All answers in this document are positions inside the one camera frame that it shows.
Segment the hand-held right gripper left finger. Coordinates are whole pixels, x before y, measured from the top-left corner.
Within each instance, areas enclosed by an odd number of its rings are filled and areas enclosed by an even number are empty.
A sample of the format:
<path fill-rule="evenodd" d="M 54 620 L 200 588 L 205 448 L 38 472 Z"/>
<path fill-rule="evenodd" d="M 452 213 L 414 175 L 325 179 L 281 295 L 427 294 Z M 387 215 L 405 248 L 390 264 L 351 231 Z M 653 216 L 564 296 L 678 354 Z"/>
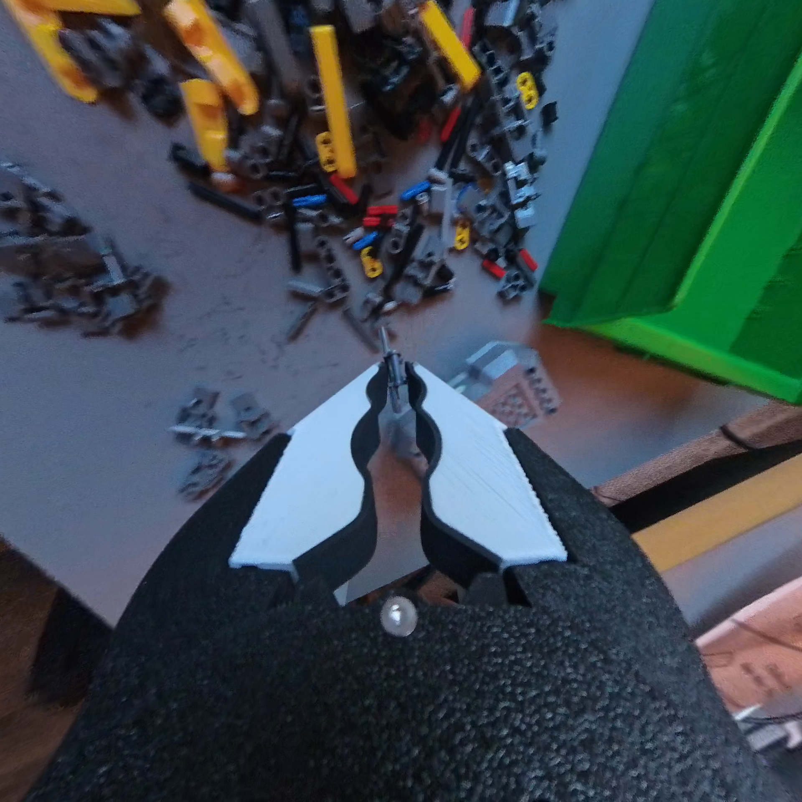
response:
<path fill-rule="evenodd" d="M 354 577 L 377 545 L 368 464 L 379 445 L 386 366 L 366 369 L 301 419 L 229 557 L 292 577 Z"/>

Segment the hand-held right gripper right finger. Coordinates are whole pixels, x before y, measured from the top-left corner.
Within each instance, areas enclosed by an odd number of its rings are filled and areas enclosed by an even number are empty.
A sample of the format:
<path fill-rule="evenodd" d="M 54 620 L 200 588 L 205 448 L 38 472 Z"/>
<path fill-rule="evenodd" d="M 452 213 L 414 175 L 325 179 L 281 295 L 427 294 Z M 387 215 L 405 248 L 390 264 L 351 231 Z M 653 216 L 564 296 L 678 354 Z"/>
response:
<path fill-rule="evenodd" d="M 508 435 L 485 410 L 419 364 L 407 366 L 416 445 L 426 460 L 420 540 L 434 567 L 565 562 Z"/>

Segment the small dark grey brick piece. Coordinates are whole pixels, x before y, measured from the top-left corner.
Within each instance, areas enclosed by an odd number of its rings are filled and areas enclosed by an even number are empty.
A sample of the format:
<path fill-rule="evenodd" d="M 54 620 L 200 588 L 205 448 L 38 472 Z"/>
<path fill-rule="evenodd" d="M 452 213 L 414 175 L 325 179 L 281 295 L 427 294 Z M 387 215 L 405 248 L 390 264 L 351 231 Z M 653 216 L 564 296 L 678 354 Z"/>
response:
<path fill-rule="evenodd" d="M 378 335 L 387 372 L 387 396 L 392 409 L 387 424 L 391 446 L 398 457 L 413 461 L 418 456 L 418 449 L 411 428 L 414 421 L 408 414 L 409 404 L 404 400 L 403 394 L 406 386 L 406 367 L 400 354 L 390 344 L 386 326 L 378 326 Z"/>

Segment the pile of grey brick parts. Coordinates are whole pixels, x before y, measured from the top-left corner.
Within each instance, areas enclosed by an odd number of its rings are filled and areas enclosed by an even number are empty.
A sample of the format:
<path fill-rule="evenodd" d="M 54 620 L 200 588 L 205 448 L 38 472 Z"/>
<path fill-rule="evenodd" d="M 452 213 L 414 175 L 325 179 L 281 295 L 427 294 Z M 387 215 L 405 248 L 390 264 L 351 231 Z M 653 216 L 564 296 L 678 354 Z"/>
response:
<path fill-rule="evenodd" d="M 556 48 L 547 2 L 457 2 L 459 16 L 452 2 L 205 3 L 260 107 L 241 115 L 218 86 L 232 174 L 196 145 L 169 157 L 198 201 L 286 237 L 287 342 L 329 307 L 377 350 L 378 326 L 448 294 L 452 258 L 473 245 L 505 301 L 535 286 L 524 240 L 539 135 L 556 120 L 541 102 Z M 336 170 L 313 25 L 335 28 L 352 179 Z M 192 58 L 205 73 L 193 79 L 214 82 Z"/>

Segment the yellow brick beam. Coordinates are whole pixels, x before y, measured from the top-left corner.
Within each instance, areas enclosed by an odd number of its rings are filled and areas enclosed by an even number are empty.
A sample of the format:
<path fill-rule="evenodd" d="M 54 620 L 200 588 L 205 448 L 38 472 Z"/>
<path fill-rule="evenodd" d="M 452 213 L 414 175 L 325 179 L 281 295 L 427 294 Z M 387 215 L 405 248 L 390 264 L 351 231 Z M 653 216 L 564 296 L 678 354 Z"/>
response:
<path fill-rule="evenodd" d="M 335 150 L 336 170 L 340 178 L 352 179 L 357 175 L 357 161 L 335 28 L 313 25 L 309 33 Z"/>

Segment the grey desk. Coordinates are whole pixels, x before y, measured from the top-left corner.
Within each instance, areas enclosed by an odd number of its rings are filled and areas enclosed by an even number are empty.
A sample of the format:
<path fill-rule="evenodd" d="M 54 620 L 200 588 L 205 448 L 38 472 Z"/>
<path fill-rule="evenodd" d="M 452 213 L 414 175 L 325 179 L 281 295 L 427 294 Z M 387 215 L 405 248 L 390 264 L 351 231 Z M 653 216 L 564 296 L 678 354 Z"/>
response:
<path fill-rule="evenodd" d="M 195 505 L 175 494 L 188 449 L 168 433 L 197 384 L 221 408 L 250 391 L 294 425 L 369 366 L 338 310 L 302 336 L 285 281 L 286 239 L 192 196 L 168 163 L 191 137 L 131 107 L 64 94 L 2 8 L 2 157 L 65 195 L 126 259 L 171 284 L 134 339 L 2 323 L 2 535 L 111 626 Z M 492 340 L 537 349 L 561 396 L 530 436 L 584 486 L 605 483 L 767 404 L 540 326 L 535 294 L 504 304 L 469 251 L 455 289 L 394 315 L 396 347 L 443 379 Z"/>

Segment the small grey brick cluster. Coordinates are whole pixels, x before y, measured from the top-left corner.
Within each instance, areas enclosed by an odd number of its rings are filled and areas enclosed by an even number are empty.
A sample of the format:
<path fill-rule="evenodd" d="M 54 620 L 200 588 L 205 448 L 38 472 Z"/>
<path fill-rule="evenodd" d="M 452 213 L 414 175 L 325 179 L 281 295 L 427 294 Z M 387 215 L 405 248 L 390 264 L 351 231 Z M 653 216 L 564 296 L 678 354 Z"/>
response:
<path fill-rule="evenodd" d="M 277 432 L 277 420 L 253 392 L 232 396 L 227 416 L 218 411 L 220 396 L 217 390 L 196 385 L 168 428 L 193 452 L 177 488 L 185 500 L 204 498 L 225 481 L 235 465 L 234 449 L 262 444 Z"/>

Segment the grey brick hub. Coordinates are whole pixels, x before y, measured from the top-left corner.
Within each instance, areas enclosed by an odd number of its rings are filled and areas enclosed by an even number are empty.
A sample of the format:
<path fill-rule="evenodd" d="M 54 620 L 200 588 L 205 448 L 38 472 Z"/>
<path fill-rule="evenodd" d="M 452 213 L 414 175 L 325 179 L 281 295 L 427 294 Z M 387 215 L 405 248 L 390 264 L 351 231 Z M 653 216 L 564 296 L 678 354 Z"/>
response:
<path fill-rule="evenodd" d="M 521 343 L 486 344 L 465 360 L 448 385 L 506 427 L 538 424 L 560 406 L 541 356 Z"/>

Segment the wooden edged background table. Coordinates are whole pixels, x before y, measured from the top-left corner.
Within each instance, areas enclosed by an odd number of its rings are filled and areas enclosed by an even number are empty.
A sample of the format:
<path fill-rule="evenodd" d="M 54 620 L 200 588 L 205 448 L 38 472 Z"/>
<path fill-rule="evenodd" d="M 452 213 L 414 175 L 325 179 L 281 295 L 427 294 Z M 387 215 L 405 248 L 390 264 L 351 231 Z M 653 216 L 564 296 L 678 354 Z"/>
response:
<path fill-rule="evenodd" d="M 794 456 L 633 535 L 659 573 L 706 554 L 801 505 Z"/>

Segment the dark grey brick cluster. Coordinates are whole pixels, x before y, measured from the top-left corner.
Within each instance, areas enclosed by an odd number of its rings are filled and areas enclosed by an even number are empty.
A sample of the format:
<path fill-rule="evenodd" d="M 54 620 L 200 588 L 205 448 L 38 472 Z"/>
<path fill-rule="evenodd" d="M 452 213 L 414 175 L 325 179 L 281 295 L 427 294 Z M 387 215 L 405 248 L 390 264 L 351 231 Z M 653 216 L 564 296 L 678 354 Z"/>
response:
<path fill-rule="evenodd" d="M 166 278 L 125 259 L 61 193 L 8 161 L 1 223 L 3 322 L 132 338 L 161 311 Z"/>

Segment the brown paper bag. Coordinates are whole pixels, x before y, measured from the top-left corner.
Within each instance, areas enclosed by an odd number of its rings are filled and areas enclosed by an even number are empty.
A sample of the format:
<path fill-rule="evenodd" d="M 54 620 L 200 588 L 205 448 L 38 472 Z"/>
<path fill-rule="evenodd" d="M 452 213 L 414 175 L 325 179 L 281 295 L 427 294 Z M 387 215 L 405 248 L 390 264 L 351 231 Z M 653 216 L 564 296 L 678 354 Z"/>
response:
<path fill-rule="evenodd" d="M 695 645 L 731 714 L 800 718 L 800 578 L 743 607 Z"/>

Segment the green plastic bin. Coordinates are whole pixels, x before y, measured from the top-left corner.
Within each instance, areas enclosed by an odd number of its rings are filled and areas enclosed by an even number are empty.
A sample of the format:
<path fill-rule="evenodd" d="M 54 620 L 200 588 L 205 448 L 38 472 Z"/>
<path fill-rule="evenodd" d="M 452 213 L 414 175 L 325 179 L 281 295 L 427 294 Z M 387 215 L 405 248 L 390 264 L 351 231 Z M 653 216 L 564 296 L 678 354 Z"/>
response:
<path fill-rule="evenodd" d="M 800 404 L 801 3 L 654 2 L 545 323 Z"/>

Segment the yellow curved brick piece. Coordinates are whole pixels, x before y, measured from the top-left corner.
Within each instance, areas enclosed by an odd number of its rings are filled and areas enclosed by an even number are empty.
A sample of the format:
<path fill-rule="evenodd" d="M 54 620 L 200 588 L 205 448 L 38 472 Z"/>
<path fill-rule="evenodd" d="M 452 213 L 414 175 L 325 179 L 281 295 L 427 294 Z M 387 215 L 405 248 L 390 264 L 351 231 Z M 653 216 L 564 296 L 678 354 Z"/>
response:
<path fill-rule="evenodd" d="M 232 174 L 227 159 L 228 118 L 221 89 L 207 79 L 179 83 L 200 156 L 214 173 Z"/>

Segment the small yellow brick piece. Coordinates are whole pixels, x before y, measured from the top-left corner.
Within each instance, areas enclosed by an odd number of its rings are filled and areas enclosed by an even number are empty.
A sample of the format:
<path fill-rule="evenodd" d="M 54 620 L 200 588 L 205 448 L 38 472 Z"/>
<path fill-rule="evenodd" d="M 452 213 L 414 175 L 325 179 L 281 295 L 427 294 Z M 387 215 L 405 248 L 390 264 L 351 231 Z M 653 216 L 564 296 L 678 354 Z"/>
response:
<path fill-rule="evenodd" d="M 205 2 L 171 1 L 162 14 L 189 53 L 241 115 L 259 111 L 260 95 Z"/>

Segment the yellow pointed brick piece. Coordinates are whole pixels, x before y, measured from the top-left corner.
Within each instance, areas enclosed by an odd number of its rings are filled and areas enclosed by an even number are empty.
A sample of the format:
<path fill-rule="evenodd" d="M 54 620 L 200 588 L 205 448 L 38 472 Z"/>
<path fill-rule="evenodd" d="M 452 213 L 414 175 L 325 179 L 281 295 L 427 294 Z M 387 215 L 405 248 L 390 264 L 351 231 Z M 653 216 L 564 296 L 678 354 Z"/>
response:
<path fill-rule="evenodd" d="M 59 34 L 65 30 L 60 12 L 134 17 L 135 1 L 3 1 L 17 26 L 46 66 L 55 83 L 72 98 L 93 104 L 99 93 L 78 62 L 67 53 Z"/>

